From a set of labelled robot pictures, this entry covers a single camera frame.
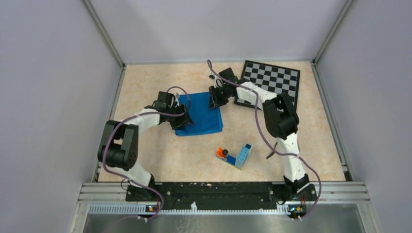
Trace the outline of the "blue cloth napkin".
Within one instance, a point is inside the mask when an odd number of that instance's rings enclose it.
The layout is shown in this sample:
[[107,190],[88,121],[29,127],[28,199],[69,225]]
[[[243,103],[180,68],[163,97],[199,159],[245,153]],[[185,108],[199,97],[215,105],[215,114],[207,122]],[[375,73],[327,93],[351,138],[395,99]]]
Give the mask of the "blue cloth napkin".
[[189,116],[193,124],[186,125],[182,130],[175,130],[177,136],[197,136],[220,133],[223,130],[223,121],[220,108],[209,109],[209,93],[189,94]]

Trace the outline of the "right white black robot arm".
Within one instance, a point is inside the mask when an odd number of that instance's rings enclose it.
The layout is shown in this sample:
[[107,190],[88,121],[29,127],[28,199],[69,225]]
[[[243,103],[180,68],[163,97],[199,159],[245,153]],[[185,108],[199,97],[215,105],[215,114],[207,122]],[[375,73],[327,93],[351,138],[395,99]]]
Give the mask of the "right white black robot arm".
[[239,80],[231,68],[220,73],[212,70],[209,77],[214,81],[209,87],[210,109],[224,106],[231,97],[236,97],[263,111],[266,129],[279,147],[274,153],[284,158],[285,194],[291,200],[298,200],[309,185],[309,177],[299,159],[299,117],[292,98],[286,93],[266,91],[246,79]]

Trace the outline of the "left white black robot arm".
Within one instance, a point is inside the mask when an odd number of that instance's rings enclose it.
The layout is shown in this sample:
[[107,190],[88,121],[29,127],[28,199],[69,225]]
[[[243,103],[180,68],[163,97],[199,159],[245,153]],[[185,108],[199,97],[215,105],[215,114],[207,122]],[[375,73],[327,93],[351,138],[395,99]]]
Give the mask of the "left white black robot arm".
[[143,200],[154,198],[156,188],[150,184],[152,175],[137,162],[138,140],[148,129],[162,123],[169,123],[173,130],[192,125],[189,115],[191,99],[179,101],[178,94],[160,91],[151,105],[122,121],[106,122],[98,151],[98,160],[103,169],[129,181],[137,188]]

